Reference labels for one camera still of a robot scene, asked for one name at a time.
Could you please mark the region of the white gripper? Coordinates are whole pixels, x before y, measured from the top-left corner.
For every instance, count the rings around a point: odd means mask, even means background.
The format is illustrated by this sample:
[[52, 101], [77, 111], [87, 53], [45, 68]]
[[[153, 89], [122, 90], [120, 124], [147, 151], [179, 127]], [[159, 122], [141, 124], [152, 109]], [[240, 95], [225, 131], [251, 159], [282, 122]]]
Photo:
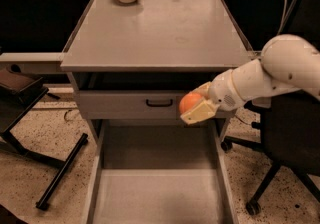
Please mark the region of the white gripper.
[[239, 96], [232, 79], [232, 70], [219, 74], [210, 82], [197, 87], [194, 92], [202, 97], [190, 110], [181, 114], [181, 119], [188, 125], [199, 123], [214, 117], [220, 108], [232, 111], [245, 104]]

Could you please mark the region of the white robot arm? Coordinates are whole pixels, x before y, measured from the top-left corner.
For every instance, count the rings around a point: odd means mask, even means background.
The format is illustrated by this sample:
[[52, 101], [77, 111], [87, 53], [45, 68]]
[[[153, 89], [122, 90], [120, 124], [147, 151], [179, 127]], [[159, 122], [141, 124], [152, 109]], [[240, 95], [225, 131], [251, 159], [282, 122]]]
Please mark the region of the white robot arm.
[[251, 100], [303, 90], [320, 100], [320, 53], [305, 39], [278, 35], [263, 47], [261, 57], [229, 69], [186, 94], [179, 103], [188, 125], [233, 111]]

